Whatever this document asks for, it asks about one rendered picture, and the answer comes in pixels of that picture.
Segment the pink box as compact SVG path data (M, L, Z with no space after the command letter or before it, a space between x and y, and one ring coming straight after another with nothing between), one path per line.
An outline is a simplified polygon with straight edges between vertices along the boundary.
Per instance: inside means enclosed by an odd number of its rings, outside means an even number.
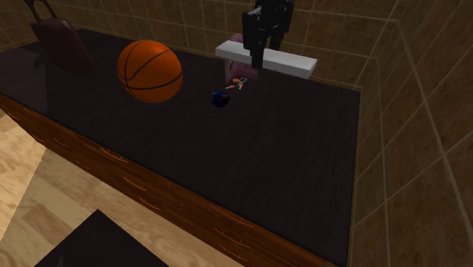
M235 33L231 37L229 37L230 41L238 42L242 44L242 50L246 52L249 56L250 51L248 49L243 48L243 35L242 33ZM252 67L251 60L249 64L246 64L241 61L233 61L228 59L227 57L223 57L225 62L225 80L226 83L231 82L233 79L238 77L245 77L248 79L257 79L258 77L258 70Z

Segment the keys with orange tags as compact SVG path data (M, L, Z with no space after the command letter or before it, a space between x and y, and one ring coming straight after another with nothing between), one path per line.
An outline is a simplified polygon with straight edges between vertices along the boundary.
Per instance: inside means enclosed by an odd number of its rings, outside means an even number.
M229 82L229 84L225 87L225 89L229 90L229 89L237 88L238 90L241 90L243 88L244 83L247 80L248 79L246 77L240 77L240 78L235 77Z

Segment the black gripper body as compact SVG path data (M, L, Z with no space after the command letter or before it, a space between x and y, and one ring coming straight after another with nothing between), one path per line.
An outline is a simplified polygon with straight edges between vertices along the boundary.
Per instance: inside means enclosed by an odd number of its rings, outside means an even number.
M251 41L266 42L271 36L289 32L295 0L256 0L252 11L242 13L243 46L250 49Z

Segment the long white box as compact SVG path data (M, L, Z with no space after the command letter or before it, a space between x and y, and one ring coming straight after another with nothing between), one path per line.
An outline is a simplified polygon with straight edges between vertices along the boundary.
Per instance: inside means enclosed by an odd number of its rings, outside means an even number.
M244 64L252 63L250 51L244 49L243 44L228 40L215 48L215 55L227 60L238 61ZM294 77L308 79L316 68L318 60L301 55L264 49L262 67Z

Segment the dark top wooden table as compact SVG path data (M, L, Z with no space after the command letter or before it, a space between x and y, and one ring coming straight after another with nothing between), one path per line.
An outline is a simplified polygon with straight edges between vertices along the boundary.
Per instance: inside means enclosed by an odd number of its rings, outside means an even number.
M178 52L177 95L146 103L117 75L129 40L79 36L90 75L0 52L0 108L39 143L246 267L347 264L359 92L261 71L218 108L223 61Z

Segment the dark red bag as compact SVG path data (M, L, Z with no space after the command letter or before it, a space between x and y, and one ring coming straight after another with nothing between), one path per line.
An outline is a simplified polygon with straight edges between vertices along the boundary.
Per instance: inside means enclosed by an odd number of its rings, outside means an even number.
M42 19L34 6L35 1L24 0L36 20L30 26L50 59L63 71L74 74L93 73L92 58L70 22L59 18L48 0L38 0L47 7L51 15L50 18Z

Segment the small dark blue ball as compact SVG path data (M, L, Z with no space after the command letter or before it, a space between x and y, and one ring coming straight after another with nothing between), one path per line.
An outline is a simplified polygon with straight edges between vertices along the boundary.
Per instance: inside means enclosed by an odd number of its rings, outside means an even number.
M225 92L218 91L211 94L211 103L218 108L225 107L229 101L230 96Z

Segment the orange basketball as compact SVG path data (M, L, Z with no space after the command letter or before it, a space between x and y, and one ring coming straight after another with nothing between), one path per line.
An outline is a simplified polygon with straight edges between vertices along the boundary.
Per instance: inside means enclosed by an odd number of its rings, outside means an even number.
M152 40L129 44L117 60L117 75L134 98L160 103L173 98L183 82L178 57L167 46Z

